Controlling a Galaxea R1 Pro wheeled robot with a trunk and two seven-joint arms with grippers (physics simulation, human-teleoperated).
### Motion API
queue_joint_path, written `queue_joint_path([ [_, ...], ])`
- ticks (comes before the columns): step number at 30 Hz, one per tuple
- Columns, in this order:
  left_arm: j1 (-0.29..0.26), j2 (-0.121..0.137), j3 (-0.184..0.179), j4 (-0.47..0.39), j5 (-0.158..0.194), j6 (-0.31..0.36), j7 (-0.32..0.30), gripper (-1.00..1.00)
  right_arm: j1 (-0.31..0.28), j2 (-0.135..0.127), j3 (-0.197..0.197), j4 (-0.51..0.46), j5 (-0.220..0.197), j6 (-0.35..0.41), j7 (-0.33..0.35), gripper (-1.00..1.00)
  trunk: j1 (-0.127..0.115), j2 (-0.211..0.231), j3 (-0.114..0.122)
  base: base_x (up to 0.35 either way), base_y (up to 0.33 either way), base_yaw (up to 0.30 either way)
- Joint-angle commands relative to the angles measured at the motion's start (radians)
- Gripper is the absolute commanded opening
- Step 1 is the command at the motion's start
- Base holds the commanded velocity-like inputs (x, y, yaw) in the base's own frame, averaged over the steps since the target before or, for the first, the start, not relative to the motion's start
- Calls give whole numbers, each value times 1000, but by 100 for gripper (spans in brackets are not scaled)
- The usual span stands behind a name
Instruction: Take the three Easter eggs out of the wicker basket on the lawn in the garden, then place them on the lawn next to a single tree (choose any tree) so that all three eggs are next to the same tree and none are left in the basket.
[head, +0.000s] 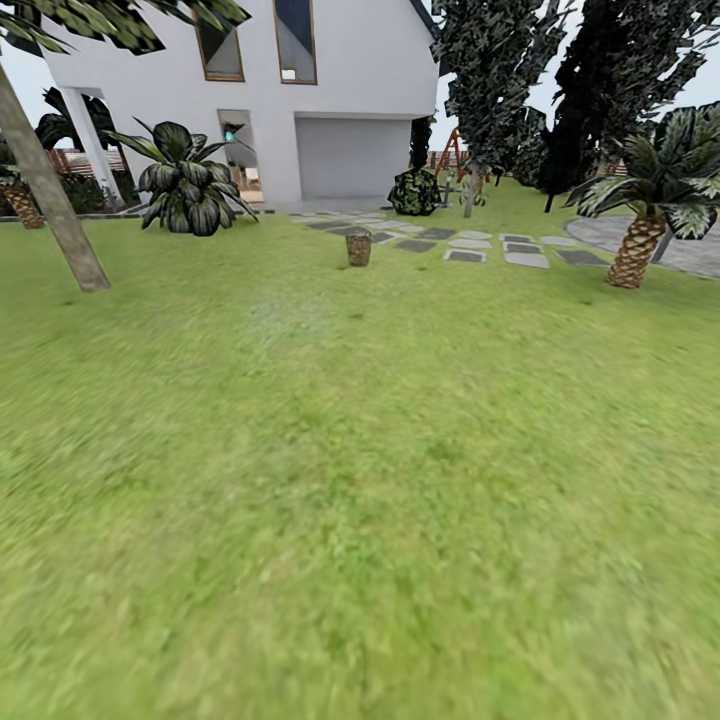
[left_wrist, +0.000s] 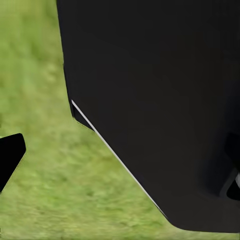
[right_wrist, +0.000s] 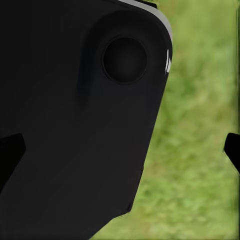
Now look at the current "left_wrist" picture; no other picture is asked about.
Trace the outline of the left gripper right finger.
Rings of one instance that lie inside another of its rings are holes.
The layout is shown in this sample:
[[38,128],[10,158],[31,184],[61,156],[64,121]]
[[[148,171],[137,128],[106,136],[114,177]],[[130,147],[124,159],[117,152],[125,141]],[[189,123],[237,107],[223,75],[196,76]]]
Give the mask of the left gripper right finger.
[[240,135],[228,133],[224,151],[240,174]]

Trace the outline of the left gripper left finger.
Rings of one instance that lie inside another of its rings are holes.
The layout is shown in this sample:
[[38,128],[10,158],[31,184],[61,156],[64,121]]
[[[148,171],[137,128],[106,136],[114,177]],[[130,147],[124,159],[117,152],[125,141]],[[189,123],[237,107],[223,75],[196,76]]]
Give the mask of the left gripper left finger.
[[22,133],[0,138],[0,193],[26,153]]

